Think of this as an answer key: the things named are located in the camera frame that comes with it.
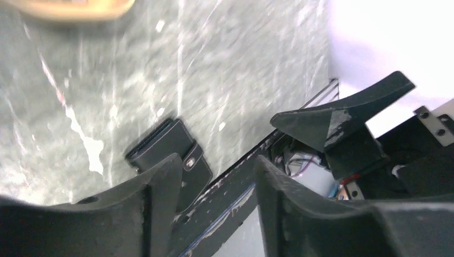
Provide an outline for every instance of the black leather card holder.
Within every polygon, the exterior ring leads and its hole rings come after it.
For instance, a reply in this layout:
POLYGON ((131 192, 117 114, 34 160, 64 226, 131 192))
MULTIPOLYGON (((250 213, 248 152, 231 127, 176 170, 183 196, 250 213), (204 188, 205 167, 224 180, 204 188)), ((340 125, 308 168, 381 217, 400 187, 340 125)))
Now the black leather card holder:
POLYGON ((180 119, 166 119, 133 147, 125 158, 142 172, 172 153, 177 153, 183 160, 183 178, 177 206, 177 212, 182 212, 203 192, 213 173, 203 156, 203 149, 180 119))

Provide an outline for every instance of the metal plate with holes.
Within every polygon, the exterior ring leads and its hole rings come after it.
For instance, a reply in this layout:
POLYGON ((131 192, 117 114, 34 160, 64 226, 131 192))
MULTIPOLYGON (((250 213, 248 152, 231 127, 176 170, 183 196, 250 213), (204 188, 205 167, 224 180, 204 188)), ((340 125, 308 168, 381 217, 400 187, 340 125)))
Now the metal plate with holes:
POLYGON ((442 146, 454 143, 454 135, 451 131, 437 117, 432 115, 425 106, 418 108, 414 113, 442 146))
POLYGON ((364 200, 364 195, 361 189, 359 189, 356 182, 350 182, 345 185, 347 192, 349 193, 350 200, 364 200))

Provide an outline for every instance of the gray marble floor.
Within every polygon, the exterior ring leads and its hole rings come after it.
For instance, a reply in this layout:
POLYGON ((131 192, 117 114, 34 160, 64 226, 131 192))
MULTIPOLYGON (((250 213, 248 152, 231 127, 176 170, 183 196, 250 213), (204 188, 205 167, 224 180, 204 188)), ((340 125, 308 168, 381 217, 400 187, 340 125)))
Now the gray marble floor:
POLYGON ((326 19, 323 0, 137 0, 78 26, 0 9, 0 194, 53 205, 115 186, 167 115, 216 177, 328 84, 326 19))

